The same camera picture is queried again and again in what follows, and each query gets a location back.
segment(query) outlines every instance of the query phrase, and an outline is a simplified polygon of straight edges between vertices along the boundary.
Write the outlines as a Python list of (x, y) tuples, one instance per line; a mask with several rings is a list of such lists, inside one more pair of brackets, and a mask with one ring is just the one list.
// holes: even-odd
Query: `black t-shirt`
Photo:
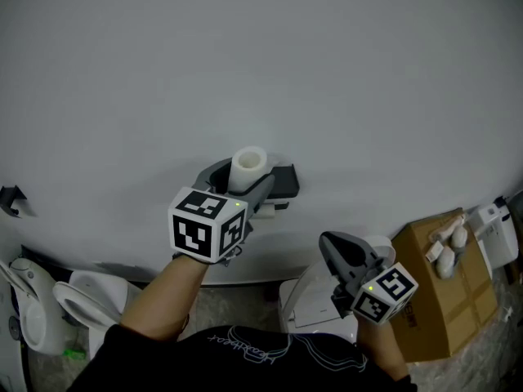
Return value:
[(193, 390), (307, 384), (325, 390), (417, 390), (394, 382), (350, 342), (330, 334), (215, 327), (159, 342), (118, 325), (69, 390)]

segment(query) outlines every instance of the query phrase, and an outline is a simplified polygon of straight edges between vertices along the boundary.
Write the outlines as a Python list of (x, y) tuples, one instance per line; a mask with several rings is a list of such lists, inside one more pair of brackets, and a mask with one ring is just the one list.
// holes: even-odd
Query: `forearm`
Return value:
[(207, 268), (187, 256), (176, 258), (123, 312), (120, 325), (154, 340), (176, 339)]
[(356, 344), (395, 381), (409, 375), (390, 323), (378, 326), (359, 318)]

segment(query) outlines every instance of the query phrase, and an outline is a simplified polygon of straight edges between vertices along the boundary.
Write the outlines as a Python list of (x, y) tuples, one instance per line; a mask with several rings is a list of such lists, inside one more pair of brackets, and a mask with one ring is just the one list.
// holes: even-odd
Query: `brown cardboard box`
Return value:
[(428, 262), (429, 234), (462, 209), (407, 224), (392, 240), (396, 259), (419, 283), (410, 303), (392, 319), (407, 362), (443, 359), (460, 351), (496, 314), (498, 304), (485, 261), (470, 227), (466, 252), (451, 279)]

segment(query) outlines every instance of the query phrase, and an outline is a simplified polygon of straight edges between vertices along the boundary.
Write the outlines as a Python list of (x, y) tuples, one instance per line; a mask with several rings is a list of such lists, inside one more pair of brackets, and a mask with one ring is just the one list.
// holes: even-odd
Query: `concrete floor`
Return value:
[[(420, 391), (447, 390), (492, 392), (504, 390), (500, 378), (521, 359), (523, 327), (523, 287), (506, 283), (504, 273), (496, 271), (494, 287), (499, 316), (462, 352), (451, 359), (411, 364), (413, 381)], [(271, 331), (279, 330), (275, 287), (204, 288), (190, 312), (189, 324), (181, 338), (226, 324), (244, 325)], [(511, 306), (512, 318), (503, 322), (503, 308)], [(78, 347), (87, 349), (87, 330), (81, 330)], [(29, 351), (29, 372), (35, 392), (66, 390), (87, 365), (87, 360), (49, 357)]]

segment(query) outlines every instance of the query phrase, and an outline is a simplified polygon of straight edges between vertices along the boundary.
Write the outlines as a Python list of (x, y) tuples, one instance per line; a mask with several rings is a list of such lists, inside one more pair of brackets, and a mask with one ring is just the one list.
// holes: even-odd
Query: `toilet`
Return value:
[(31, 260), (0, 261), (0, 274), (15, 289), (20, 327), (27, 345), (40, 353), (61, 355), (72, 347), (78, 329), (67, 323), (64, 310), (52, 294), (55, 279)]
[(73, 318), (89, 328), (92, 359), (103, 344), (107, 330), (120, 321), (123, 311), (141, 289), (111, 274), (76, 270), (69, 283), (56, 283), (52, 292)]

